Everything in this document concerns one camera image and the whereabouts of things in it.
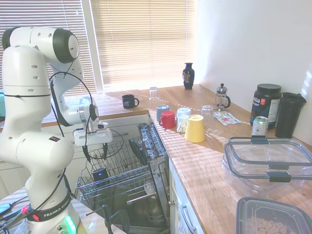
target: dishwasher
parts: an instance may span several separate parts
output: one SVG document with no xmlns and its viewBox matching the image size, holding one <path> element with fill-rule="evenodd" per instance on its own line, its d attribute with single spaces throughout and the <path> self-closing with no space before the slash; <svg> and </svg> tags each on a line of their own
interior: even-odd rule
<svg viewBox="0 0 312 234">
<path fill-rule="evenodd" d="M 125 210 L 129 234 L 170 233 L 168 155 L 152 123 L 137 127 L 138 137 L 89 152 L 76 189 L 100 216 L 103 205 L 110 215 Z"/>
</svg>

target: yellow mug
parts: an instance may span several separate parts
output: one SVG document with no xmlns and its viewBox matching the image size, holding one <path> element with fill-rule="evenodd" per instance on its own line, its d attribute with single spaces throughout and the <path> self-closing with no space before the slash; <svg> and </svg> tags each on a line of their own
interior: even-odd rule
<svg viewBox="0 0 312 234">
<path fill-rule="evenodd" d="M 187 119 L 185 139 L 192 143 L 199 143 L 204 141 L 205 138 L 204 117 L 190 115 Z"/>
</svg>

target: french press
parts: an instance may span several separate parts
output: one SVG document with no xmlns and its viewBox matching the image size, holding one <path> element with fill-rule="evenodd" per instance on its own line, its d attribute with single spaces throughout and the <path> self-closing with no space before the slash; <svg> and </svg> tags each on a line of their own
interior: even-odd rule
<svg viewBox="0 0 312 234">
<path fill-rule="evenodd" d="M 217 89 L 215 94 L 215 106 L 222 111 L 225 108 L 228 108 L 231 104 L 230 97 L 226 95 L 228 89 L 222 83 Z"/>
</svg>

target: plastic food container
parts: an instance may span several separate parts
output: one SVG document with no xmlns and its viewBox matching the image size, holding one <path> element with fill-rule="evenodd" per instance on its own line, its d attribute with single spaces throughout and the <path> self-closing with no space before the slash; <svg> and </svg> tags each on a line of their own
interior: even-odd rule
<svg viewBox="0 0 312 234">
<path fill-rule="evenodd" d="M 312 234 L 312 220 L 295 206 L 244 197 L 237 204 L 236 234 Z"/>
<path fill-rule="evenodd" d="M 224 152 L 226 181 L 244 196 L 276 199 L 312 179 L 312 154 L 297 140 L 236 137 Z"/>
</svg>

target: cabinet handle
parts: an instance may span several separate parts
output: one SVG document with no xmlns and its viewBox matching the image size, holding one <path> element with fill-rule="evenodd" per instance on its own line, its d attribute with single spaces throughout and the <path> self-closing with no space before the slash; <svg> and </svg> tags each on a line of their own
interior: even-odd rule
<svg viewBox="0 0 312 234">
<path fill-rule="evenodd" d="M 174 206 L 175 205 L 175 201 L 168 201 L 168 206 Z"/>
<path fill-rule="evenodd" d="M 181 205 L 181 211 L 182 211 L 182 215 L 183 215 L 183 218 L 184 218 L 184 221 L 188 227 L 188 229 L 190 230 L 190 232 L 192 234 L 195 233 L 196 231 L 196 227 L 195 226 L 192 226 L 192 224 L 189 223 L 189 221 L 191 222 L 191 219 L 189 217 L 189 214 L 187 213 L 187 207 L 186 207 L 186 204 L 182 204 Z"/>
</svg>

